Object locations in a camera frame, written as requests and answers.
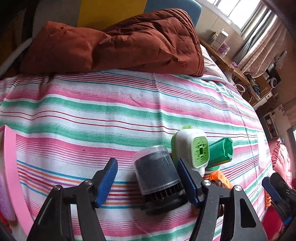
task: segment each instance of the white and green toy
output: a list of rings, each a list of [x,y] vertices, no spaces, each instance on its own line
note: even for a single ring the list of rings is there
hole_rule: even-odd
[[[210,159],[210,150],[207,137],[202,130],[185,126],[173,135],[171,147],[175,166],[180,158],[185,158],[192,170],[204,176]]]

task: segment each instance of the rust-colored comforter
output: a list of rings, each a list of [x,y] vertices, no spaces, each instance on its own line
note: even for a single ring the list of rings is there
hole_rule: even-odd
[[[203,75],[204,60],[189,15],[181,9],[144,13],[103,31],[48,22],[21,65],[28,74],[127,69]]]

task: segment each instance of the striped fabric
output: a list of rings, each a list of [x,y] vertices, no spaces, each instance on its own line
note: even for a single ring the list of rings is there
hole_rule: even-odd
[[[106,203],[97,210],[107,240],[186,240],[196,216],[190,204],[148,217],[131,156],[152,145],[170,150],[184,125],[202,129],[209,142],[230,137],[233,160],[221,166],[243,187],[257,214],[264,213],[261,181],[272,170],[258,166],[262,126],[236,89],[218,77],[201,78],[123,70],[53,77],[16,76],[0,82],[0,126],[17,133],[17,163],[23,193],[35,218],[52,186],[92,178],[110,157],[118,174]],[[271,159],[268,144],[262,143]],[[75,238],[81,240],[72,206]],[[217,220],[218,239],[222,219]]]

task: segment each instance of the blue headboard panel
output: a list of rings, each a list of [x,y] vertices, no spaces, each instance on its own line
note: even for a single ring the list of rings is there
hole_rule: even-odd
[[[195,0],[148,0],[144,12],[153,12],[165,8],[180,8],[185,10],[196,26],[202,6]]]

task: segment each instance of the yellow headboard panel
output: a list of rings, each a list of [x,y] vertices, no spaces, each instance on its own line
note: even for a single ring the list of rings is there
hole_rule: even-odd
[[[78,27],[103,30],[144,12],[147,0],[82,0]]]

